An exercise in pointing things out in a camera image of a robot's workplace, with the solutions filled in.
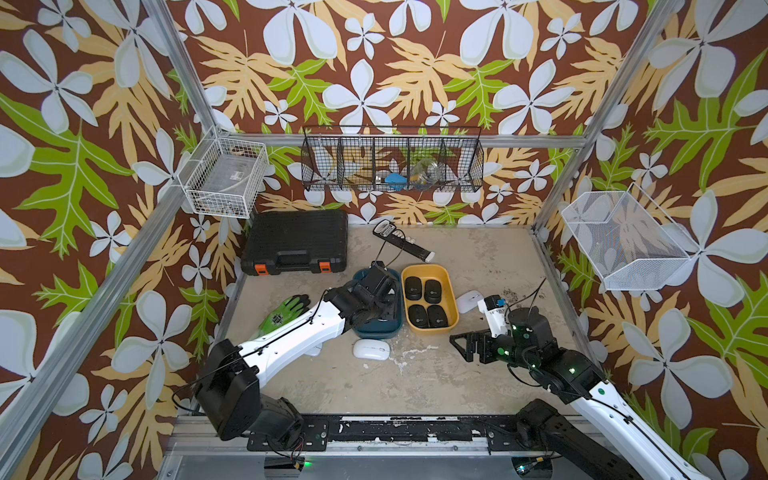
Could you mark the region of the teal plastic storage box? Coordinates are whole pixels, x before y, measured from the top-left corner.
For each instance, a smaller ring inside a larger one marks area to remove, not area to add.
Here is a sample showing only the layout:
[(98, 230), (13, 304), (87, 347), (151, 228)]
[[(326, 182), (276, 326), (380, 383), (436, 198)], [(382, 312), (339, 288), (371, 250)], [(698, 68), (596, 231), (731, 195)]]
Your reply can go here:
[(370, 320), (364, 325), (353, 329), (361, 339), (387, 340), (394, 338), (404, 324), (405, 305), (401, 276), (395, 269), (388, 268), (387, 271), (396, 278), (395, 286), (388, 295), (388, 297), (393, 298), (393, 302), (387, 305), (382, 317)]

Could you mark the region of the black mouse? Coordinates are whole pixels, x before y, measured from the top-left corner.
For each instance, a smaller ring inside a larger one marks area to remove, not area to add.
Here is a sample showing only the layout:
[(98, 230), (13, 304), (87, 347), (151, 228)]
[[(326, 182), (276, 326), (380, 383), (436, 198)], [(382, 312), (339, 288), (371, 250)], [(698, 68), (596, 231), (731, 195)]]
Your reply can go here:
[(427, 308), (428, 326), (432, 329), (448, 327), (448, 318), (440, 305), (430, 305)]
[(429, 327), (427, 310), (420, 304), (413, 304), (408, 308), (408, 319), (415, 328), (426, 329)]
[(422, 298), (422, 280), (416, 276), (409, 276), (404, 281), (404, 296), (409, 301), (418, 301)]
[(423, 286), (424, 300), (431, 305), (437, 305), (442, 301), (442, 284), (436, 279), (427, 279)]

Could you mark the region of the white mouse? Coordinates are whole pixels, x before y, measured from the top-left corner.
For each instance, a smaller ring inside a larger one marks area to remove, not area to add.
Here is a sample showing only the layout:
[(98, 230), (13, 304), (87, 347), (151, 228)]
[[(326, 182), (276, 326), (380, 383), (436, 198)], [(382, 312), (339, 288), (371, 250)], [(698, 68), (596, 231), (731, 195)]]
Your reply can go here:
[(360, 339), (354, 343), (352, 352), (358, 359), (386, 361), (390, 357), (391, 348), (382, 340)]
[(456, 298), (458, 312), (463, 315), (478, 307), (478, 303), (483, 300), (483, 295), (476, 290), (466, 292)]

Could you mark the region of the yellow plastic storage box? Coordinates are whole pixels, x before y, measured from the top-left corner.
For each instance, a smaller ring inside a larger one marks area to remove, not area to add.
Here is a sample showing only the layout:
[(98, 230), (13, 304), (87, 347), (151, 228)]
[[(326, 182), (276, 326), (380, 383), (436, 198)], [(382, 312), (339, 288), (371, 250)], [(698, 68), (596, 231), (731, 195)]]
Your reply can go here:
[(401, 272), (407, 325), (417, 333), (447, 333), (460, 314), (448, 271), (436, 264), (414, 264)]

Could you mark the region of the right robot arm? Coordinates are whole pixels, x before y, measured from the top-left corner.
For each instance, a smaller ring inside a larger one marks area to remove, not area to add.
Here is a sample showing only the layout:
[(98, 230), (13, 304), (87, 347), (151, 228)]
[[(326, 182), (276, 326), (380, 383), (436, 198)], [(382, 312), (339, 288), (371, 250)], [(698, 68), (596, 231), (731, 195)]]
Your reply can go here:
[(517, 413), (519, 444), (559, 453), (595, 479), (703, 478), (632, 410), (596, 364), (559, 346), (538, 308), (490, 307), (486, 301), (478, 308), (488, 329), (449, 339), (462, 357), (483, 364), (502, 362), (510, 371), (527, 370), (536, 386), (576, 410), (612, 447), (582, 434), (541, 400)]

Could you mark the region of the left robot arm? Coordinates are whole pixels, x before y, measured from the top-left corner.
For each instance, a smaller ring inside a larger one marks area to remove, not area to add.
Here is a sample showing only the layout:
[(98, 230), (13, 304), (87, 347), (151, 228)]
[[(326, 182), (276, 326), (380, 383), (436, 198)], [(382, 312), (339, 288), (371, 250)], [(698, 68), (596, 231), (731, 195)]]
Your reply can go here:
[(287, 448), (299, 441), (304, 419), (287, 399), (261, 393), (277, 373), (314, 347), (378, 319), (394, 302), (397, 278), (374, 262), (360, 279), (326, 290), (296, 320), (239, 345), (215, 344), (194, 382), (194, 396), (218, 438), (245, 434)]

